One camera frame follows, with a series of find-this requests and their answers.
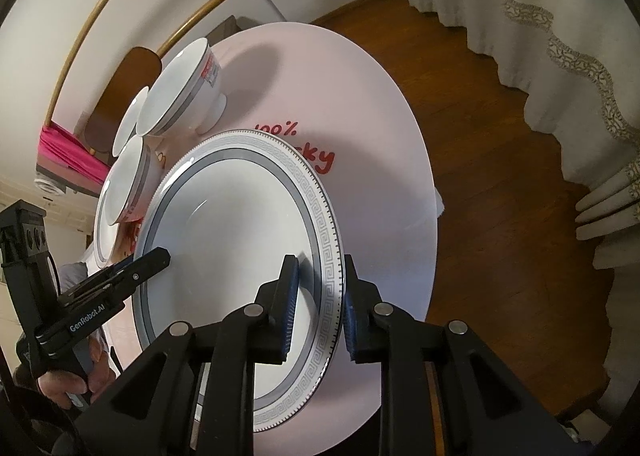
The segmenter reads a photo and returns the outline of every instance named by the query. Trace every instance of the pink tabletop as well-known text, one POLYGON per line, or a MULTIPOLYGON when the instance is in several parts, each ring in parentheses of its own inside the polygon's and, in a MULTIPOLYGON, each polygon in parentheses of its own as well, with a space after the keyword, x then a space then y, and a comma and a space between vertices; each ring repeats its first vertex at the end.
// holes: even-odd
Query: pink tabletop
MULTIPOLYGON (((294 22, 245 30, 213 51, 222 66, 225 112, 206 135, 161 144, 166 169, 217 132, 277 134, 320 174, 359 277, 423 319, 436 261, 435 192, 420 130, 391 77, 348 39, 294 22)), ((108 329, 127 366, 140 353, 130 306, 108 329)), ((379 406, 379 366, 351 363, 341 337, 314 396, 289 421, 255 434, 255 453, 317 454, 379 406)))

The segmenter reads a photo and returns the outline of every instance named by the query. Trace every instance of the pink cloth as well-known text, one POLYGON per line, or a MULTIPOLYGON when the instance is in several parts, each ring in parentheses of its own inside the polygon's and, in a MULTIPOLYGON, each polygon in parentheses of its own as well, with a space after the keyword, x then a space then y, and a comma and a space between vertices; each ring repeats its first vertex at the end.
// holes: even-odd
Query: pink cloth
POLYGON ((91 156, 75 136, 54 122, 40 131, 38 153, 100 185, 109 172, 107 165, 91 156))

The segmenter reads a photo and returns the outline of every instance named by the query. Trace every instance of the metal screw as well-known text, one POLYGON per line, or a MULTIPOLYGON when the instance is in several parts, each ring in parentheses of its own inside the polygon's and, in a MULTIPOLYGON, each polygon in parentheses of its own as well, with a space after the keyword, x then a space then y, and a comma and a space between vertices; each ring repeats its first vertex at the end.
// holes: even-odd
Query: metal screw
POLYGON ((379 302, 377 305, 373 307, 373 311, 378 315, 391 315, 394 312, 394 307, 391 306, 388 302, 379 302))
POLYGON ((449 323, 449 331, 451 331, 451 333, 455 333, 456 335, 464 335, 467 330, 468 327, 466 323, 462 321, 456 320, 449 323))
POLYGON ((258 317, 258 315, 260 315, 263 311, 264 308, 259 304, 256 304, 255 302, 252 304, 247 304, 244 307, 244 314, 247 317, 258 317))
POLYGON ((169 333, 174 337, 180 337, 189 331, 189 325, 186 322, 178 321, 169 326, 169 333))

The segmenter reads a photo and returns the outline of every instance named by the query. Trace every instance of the curved wooden rod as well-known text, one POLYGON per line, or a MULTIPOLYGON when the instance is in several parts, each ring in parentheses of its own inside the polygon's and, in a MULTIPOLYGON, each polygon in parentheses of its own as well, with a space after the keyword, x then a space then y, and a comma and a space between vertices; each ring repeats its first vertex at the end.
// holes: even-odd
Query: curved wooden rod
POLYGON ((178 30, 174 32, 169 39, 162 43, 162 46, 158 49, 158 57, 164 57, 189 30, 196 26, 196 24, 208 16, 214 8, 220 6, 224 1, 226 0, 209 0, 207 3, 203 4, 189 19, 184 22, 180 28, 178 28, 178 30))
POLYGON ((71 47, 71 50, 69 51, 69 55, 66 57, 65 64, 62 67, 62 71, 60 72, 60 75, 58 77, 58 82, 56 82, 56 86, 53 89, 53 94, 49 102, 49 109, 47 110, 47 116, 44 121, 44 125, 47 127, 49 127, 49 125, 51 124, 51 117, 53 116, 53 110, 55 109, 56 103, 58 102, 58 98, 60 97, 60 92, 62 91, 62 85, 65 83, 66 76, 69 74, 69 70, 71 70, 71 65, 73 64, 73 61, 78 55, 78 51, 80 50, 82 43, 84 42, 87 34, 89 33, 89 30, 91 30, 91 27, 94 25, 95 20, 98 19, 98 16, 100 15, 100 13, 102 12, 102 10, 104 9, 104 7, 108 2, 109 0, 98 0, 98 3, 94 6, 94 9, 89 14, 89 18, 84 22, 84 25, 82 26, 80 33, 78 34, 78 37, 76 37, 76 41, 74 42, 74 45, 71 47))

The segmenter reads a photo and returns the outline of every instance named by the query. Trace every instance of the brown floor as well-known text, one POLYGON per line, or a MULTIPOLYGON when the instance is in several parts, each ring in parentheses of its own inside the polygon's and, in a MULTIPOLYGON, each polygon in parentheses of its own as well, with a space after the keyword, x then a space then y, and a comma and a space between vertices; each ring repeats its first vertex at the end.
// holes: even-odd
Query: brown floor
POLYGON ((422 130, 446 210, 427 319, 465 320, 553 414, 606 383, 612 271, 591 266, 597 241, 575 239, 575 203, 555 138, 524 123, 526 94, 498 82, 407 0, 369 0, 322 21, 394 78, 422 130))

